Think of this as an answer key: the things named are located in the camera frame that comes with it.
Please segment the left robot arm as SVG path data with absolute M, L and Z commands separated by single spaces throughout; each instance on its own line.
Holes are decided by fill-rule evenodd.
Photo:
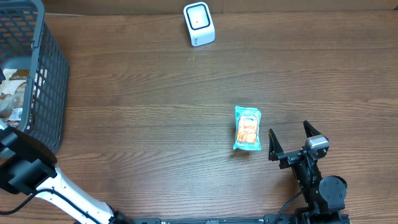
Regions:
M 1 164 L 1 189 L 28 196 L 19 206 L 1 215 L 18 212 L 33 198 L 48 201 L 76 223 L 123 224 L 132 221 L 72 182 L 57 165 L 55 154 L 40 141 L 1 121 L 1 150 L 14 155 Z

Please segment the teal tissue pack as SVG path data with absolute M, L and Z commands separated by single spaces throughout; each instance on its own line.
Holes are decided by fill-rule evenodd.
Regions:
M 235 106 L 235 122 L 236 131 L 233 149 L 260 151 L 261 111 L 257 108 Z

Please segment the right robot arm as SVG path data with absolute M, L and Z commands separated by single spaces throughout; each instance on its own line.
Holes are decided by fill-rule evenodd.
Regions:
M 278 161 L 280 169 L 291 168 L 300 191 L 289 199 L 276 215 L 265 215 L 265 223 L 345 224 L 342 215 L 348 184 L 337 175 L 322 177 L 317 166 L 326 156 L 330 143 L 307 120 L 303 122 L 307 140 L 297 151 L 285 153 L 275 133 L 269 130 L 269 160 Z

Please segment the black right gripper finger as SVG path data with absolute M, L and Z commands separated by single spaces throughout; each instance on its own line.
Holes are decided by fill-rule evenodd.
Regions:
M 307 120 L 303 122 L 304 130 L 307 138 L 314 137 L 320 135 L 320 132 L 317 131 Z
M 269 160 L 278 161 L 279 156 L 283 155 L 284 151 L 281 147 L 275 133 L 272 129 L 269 130 Z

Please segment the brown snack pouch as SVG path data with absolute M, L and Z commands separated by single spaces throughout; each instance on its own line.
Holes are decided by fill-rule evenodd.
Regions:
M 1 82 L 1 119 L 17 128 L 22 120 L 24 94 L 29 70 L 4 68 Z

